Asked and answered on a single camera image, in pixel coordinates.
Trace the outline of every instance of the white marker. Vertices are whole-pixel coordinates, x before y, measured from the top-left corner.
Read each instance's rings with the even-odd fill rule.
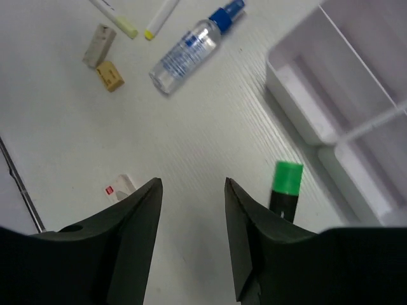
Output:
[[[118,13],[106,0],[90,0],[108,19],[118,26],[128,37],[133,39],[137,36],[137,30],[127,20],[127,18]]]
[[[147,40],[152,40],[163,26],[164,22],[171,15],[179,0],[165,0],[157,14],[150,21],[147,29],[144,31],[144,36]]]

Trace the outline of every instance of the marker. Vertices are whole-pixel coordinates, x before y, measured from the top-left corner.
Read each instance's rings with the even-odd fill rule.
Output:
[[[106,0],[89,0],[108,19],[118,26],[128,37],[133,39],[137,36],[137,30],[121,13],[117,12]]]
[[[152,40],[158,34],[158,31],[171,15],[178,2],[179,0],[166,0],[163,3],[152,21],[150,21],[147,29],[144,31],[144,36],[147,40]]]
[[[291,223],[297,209],[303,169],[302,164],[284,161],[278,161],[275,166],[269,209]]]

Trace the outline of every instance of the white plastic tray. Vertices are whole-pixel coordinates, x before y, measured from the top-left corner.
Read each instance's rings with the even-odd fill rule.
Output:
[[[406,16],[405,0],[329,0],[266,59],[267,86],[365,224],[407,225]]]
[[[267,85],[309,144],[333,144],[405,99],[406,11],[330,0],[270,50]]]

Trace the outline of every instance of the white desk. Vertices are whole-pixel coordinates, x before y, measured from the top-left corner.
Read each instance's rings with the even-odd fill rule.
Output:
[[[91,3],[3,3],[0,132],[48,230],[106,208],[102,188],[120,173],[140,185],[161,177],[145,304],[235,304],[224,180],[267,204],[275,161],[305,162],[300,138],[265,91],[265,54],[319,0],[247,0],[221,49],[170,99],[148,71],[224,3],[182,0],[148,42],[142,32],[161,2],[113,1],[140,31],[132,41],[115,28],[107,59],[126,83],[114,93],[81,62],[97,24],[114,27]],[[307,162],[296,224],[314,231],[343,224],[319,179]]]

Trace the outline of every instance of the eraser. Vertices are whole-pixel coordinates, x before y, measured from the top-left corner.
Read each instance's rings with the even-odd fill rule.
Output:
[[[106,61],[101,63],[97,66],[96,71],[108,92],[115,91],[115,89],[125,83],[111,62]]]
[[[115,37],[116,32],[112,28],[99,24],[82,61],[89,67],[96,68],[106,58]]]

